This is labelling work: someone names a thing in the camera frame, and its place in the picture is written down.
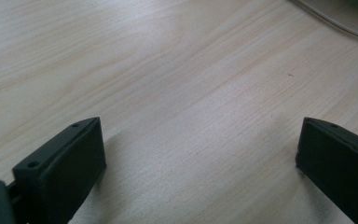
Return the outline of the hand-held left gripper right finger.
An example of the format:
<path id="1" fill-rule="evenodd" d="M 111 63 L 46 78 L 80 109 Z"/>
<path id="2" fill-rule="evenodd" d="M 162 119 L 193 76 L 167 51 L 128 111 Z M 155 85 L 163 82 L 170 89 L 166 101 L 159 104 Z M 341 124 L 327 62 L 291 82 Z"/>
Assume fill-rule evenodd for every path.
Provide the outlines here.
<path id="1" fill-rule="evenodd" d="M 303 120 L 296 166 L 358 224 L 358 135 L 320 119 Z"/>

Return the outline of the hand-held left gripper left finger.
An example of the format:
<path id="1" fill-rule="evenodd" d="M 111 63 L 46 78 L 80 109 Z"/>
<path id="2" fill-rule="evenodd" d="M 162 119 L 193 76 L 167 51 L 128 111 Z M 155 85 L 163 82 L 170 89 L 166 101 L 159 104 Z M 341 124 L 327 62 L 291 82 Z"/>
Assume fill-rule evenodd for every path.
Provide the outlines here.
<path id="1" fill-rule="evenodd" d="M 13 168 L 29 224 L 67 224 L 106 167 L 99 118 L 76 122 Z"/>

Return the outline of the white plastic storage box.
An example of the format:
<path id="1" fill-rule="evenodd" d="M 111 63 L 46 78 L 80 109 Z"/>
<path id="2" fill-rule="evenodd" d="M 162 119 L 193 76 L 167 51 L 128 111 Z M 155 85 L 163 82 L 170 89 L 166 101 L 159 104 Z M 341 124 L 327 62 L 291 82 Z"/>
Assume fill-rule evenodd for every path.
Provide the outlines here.
<path id="1" fill-rule="evenodd" d="M 358 0 L 293 0 L 337 28 L 358 36 Z"/>

